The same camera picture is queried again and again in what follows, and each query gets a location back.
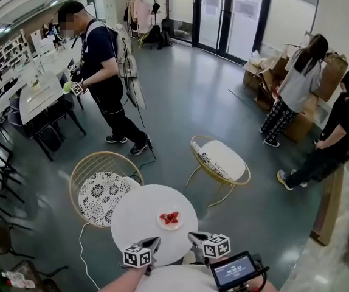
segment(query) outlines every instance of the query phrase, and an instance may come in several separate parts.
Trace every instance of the white t-shirt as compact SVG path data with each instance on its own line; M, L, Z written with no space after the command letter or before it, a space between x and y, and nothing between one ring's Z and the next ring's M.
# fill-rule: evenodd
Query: white t-shirt
M211 270L204 265L172 265L143 276L136 292L217 292Z
M322 65L319 62L306 75L305 72L309 63L304 67L302 72L295 69L294 66L299 53L300 50L296 51L285 66L288 75L277 91L284 103L295 113L302 112L310 92L314 92L319 87L322 77Z

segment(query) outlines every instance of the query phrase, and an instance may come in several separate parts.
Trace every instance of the display screen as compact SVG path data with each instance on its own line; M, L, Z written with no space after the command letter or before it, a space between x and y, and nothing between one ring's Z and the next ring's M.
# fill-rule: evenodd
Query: display screen
M226 285L255 271L248 256L214 269L219 284Z

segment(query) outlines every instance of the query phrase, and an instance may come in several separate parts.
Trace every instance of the gold chair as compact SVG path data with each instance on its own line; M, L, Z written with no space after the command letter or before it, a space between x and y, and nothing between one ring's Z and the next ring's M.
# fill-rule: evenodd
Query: gold chair
M105 228L101 225L95 224L89 221L80 210L78 204L78 194L83 184L91 176L98 172L112 172L121 176L129 185L131 189L143 186L145 182L143 181L142 174L138 170L135 164L133 164L126 157L112 153L109 151L101 151L98 153L93 153L82 159L74 168L71 180L69 181L69 196L73 204L74 209L79 214L79 216L84 219L87 223L93 224L100 228ZM140 183L136 182L129 176L135 174L140 178Z
M193 145L193 143L197 143L197 141L200 144L203 143L200 148L201 151L198 151ZM230 192L225 197L217 202L209 204L208 207L216 206L217 204L221 203L230 196L235 186L246 185L251 179L249 167L242 160L242 158L228 146L216 139L201 135L193 136L191 139L191 151L196 160L199 162L199 166L192 172L185 185L186 187L190 183L193 176L196 175L200 169L203 169L209 176L221 184L216 193L218 193L225 185L229 185L231 188ZM212 167L211 164L208 164L207 162L209 159L211 159L211 162L217 163L220 168ZM247 181L238 183L237 181L243 176L246 170L249 174Z

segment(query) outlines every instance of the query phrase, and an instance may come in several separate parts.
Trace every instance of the wire chair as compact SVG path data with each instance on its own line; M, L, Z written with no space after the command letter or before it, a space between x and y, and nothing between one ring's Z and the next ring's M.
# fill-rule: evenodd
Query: wire chair
M69 196L72 205L84 221L93 224L94 226L105 228L87 220L87 218L81 213L78 204L78 194L83 184L87 179L98 172L112 172L119 176L127 177L126 181L129 184L132 184L130 182L135 183L131 177L135 177L138 180L135 184L139 184L140 186L143 186L145 182L135 164L126 157L109 151L90 154L76 165L72 172L71 180L69 181Z
M187 183L186 183L186 187L188 186L188 184L190 183L191 179L193 178L194 175L197 174L197 172L200 170L200 169L203 169L204 171L206 171L206 173L212 177L215 181L219 182L221 185L219 186L219 189L218 191L216 192L216 194L221 190L221 188L225 185L228 185L230 186L230 192L225 196L223 197L222 199L220 199L219 201L216 201L212 204L209 204L208 207L213 207L213 206L216 206L217 204L221 203L222 201L224 201L225 199L227 199L230 194L232 193L233 189L235 186L243 186L243 185L246 185L250 180L251 180L251 172L250 172L250 169L249 167L247 166L247 164L244 162L245 164L245 172L247 171L249 177L248 179L245 181L245 182L236 182L236 181L230 181L226 178L223 178L222 176L220 176L219 174L215 173L213 170L210 169L210 167L205 164L199 157L199 155L197 154L196 150L192 147L192 142L196 142L200 147L202 147L203 145L205 145L206 143L208 142L211 142L211 141L216 141L216 139L213 139L209 136L203 136L203 135L196 135L196 136L193 136L191 138L191 151L193 153L193 155L195 156L196 160L198 161L199 163L199 166L192 172L192 174L190 175Z

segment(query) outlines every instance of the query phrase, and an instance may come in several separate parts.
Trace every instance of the gray floor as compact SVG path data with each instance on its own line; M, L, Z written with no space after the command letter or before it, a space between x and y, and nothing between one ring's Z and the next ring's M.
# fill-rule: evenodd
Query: gray floor
M311 148L309 140L297 145L282 137L279 149L262 144L258 129L265 114L243 91L243 70L233 63L181 45L161 51L138 50L136 58L148 104L142 115L157 156L155 164L142 169L145 182L182 192L195 207L199 230L228 235L233 252L260 253L271 267L271 282L281 287L309 237L322 192L318 187L288 192L277 182L276 172L298 167ZM55 277L64 292L95 290L79 258L78 236L84 221L69 201L70 174L90 153L107 150L127 155L131 146L106 144L104 137L110 130L96 104L89 95L83 96L83 103L85 111L77 104L75 112L88 135L83 137L70 120L61 120L66 142L54 154L53 163L34 141L23 139L9 127L14 138L13 163L26 181L24 186L12 186L26 203L20 204L12 196L6 202L0 200L19 217L15 222L34 229L13 231L16 251L34 255L34 263L42 271L70 266ZM141 127L138 112L130 103L126 113ZM226 143L252 171L246 187L237 188L228 200L211 209L206 205L218 187L216 182L200 173L190 187L184 187L197 166L190 152L190 139L197 134ZM146 152L131 159L141 165L151 158ZM83 245L89 273L100 287L122 273L117 266L120 252L109 229L88 226ZM0 256L4 268L20 260Z

